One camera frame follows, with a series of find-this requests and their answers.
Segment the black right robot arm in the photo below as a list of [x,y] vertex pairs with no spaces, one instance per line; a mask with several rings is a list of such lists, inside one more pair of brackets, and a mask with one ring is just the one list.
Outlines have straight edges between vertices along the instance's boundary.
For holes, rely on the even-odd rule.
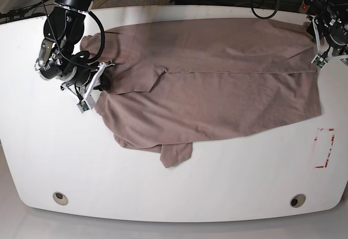
[[[101,21],[91,11],[94,0],[55,0],[56,6],[44,24],[44,39],[35,70],[44,80],[57,78],[64,86],[74,87],[79,101],[83,91],[90,86],[93,76],[101,69],[100,63],[111,65],[113,62],[102,57],[105,49],[106,33]],[[89,15],[97,23],[100,33],[98,50],[74,53],[74,47],[83,37],[85,16]]]

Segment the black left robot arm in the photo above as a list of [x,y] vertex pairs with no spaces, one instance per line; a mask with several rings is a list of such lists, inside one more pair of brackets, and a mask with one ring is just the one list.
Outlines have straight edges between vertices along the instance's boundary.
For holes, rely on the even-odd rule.
[[347,64],[347,0],[304,0],[304,4],[316,11],[307,16],[307,32],[317,47],[312,63],[319,68],[332,60]]

